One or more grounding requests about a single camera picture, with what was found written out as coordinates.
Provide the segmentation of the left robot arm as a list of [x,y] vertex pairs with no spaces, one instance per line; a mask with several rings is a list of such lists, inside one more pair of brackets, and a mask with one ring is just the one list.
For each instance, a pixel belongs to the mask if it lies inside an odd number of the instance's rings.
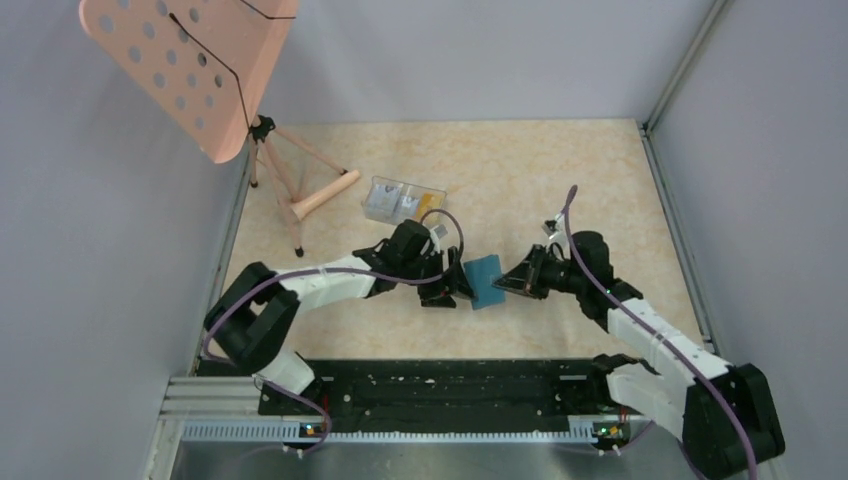
[[476,297],[461,265],[463,247],[442,250],[433,232],[414,220],[396,226],[377,244],[305,270],[272,270],[262,262],[245,267],[204,319],[206,344],[216,343],[242,375],[282,388],[297,413],[319,404],[313,368],[286,347],[294,320],[312,310],[414,286],[424,307],[455,307]]

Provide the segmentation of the blue leather card holder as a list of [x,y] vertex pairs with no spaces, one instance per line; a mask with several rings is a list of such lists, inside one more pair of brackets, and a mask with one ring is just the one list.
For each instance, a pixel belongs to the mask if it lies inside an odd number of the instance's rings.
[[471,300],[471,308],[474,311],[501,305],[506,301],[506,293],[494,286],[494,281],[503,274],[497,254],[467,261],[463,266],[475,294]]

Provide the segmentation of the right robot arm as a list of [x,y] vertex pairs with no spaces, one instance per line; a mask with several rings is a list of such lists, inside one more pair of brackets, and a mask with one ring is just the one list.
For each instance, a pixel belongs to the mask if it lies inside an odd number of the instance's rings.
[[586,385],[600,412],[619,405],[673,435],[705,479],[727,479],[781,456],[785,438],[765,374],[705,350],[668,321],[643,294],[614,274],[609,247],[595,231],[535,244],[494,287],[533,299],[573,295],[581,312],[638,352],[599,355]]

